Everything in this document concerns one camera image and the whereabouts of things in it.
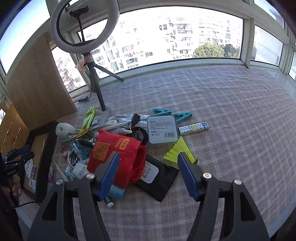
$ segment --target black pouch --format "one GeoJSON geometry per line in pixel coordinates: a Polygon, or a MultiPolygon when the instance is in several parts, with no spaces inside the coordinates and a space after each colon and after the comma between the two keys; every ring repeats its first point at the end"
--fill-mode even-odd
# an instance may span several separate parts
{"type": "Polygon", "coordinates": [[[150,155],[146,155],[146,161],[156,166],[158,168],[158,173],[151,183],[140,179],[135,185],[155,198],[155,200],[161,202],[176,179],[179,170],[162,163],[150,155]]]}

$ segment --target yellow shuttlecock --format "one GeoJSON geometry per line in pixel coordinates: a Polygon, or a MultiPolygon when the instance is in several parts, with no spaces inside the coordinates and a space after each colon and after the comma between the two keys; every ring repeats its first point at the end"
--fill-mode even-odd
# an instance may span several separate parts
{"type": "Polygon", "coordinates": [[[179,138],[174,147],[169,152],[167,152],[163,158],[169,161],[178,162],[178,154],[181,152],[185,152],[192,163],[195,162],[193,155],[191,154],[182,137],[179,138]]]}

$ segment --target qr code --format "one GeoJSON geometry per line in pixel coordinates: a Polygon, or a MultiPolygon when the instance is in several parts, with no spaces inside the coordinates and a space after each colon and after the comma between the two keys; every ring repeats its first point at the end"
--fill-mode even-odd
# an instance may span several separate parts
{"type": "Polygon", "coordinates": [[[97,142],[94,146],[94,155],[93,157],[103,161],[107,154],[110,144],[104,142],[97,142]]]}

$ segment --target tripod leg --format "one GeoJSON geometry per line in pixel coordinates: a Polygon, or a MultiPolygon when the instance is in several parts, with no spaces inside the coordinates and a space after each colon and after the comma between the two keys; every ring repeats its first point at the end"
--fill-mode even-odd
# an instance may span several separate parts
{"type": "Polygon", "coordinates": [[[120,80],[120,81],[124,81],[124,79],[120,78],[118,75],[116,75],[116,74],[110,72],[109,70],[105,69],[104,67],[102,67],[102,66],[100,66],[100,65],[98,65],[98,64],[96,64],[95,67],[96,67],[97,69],[99,69],[99,70],[101,70],[101,71],[103,71],[103,72],[105,72],[105,73],[111,75],[112,77],[114,77],[114,78],[120,80]]]}
{"type": "Polygon", "coordinates": [[[91,81],[94,84],[94,88],[96,90],[96,94],[98,96],[102,111],[105,111],[106,107],[105,107],[105,103],[104,103],[103,96],[101,93],[99,79],[98,79],[98,75],[96,74],[96,70],[94,68],[90,68],[89,74],[90,74],[91,81]]]}

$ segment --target clutter pile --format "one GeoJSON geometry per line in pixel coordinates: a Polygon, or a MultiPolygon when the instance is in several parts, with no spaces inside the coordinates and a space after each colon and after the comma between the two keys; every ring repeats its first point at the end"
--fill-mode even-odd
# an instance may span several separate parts
{"type": "Polygon", "coordinates": [[[192,112],[173,113],[169,109],[153,109],[152,116],[125,114],[96,116],[95,107],[86,113],[82,126],[75,129],[68,123],[59,123],[56,135],[61,145],[61,154],[68,164],[66,181],[81,179],[93,173],[105,163],[113,151],[119,153],[120,162],[113,184],[104,198],[108,207],[113,207],[111,198],[123,200],[125,190],[136,185],[161,202],[179,170],[149,156],[147,148],[153,145],[175,143],[164,159],[177,162],[178,154],[185,152],[196,164],[182,135],[209,129],[207,122],[176,127],[190,118],[192,112]]]}

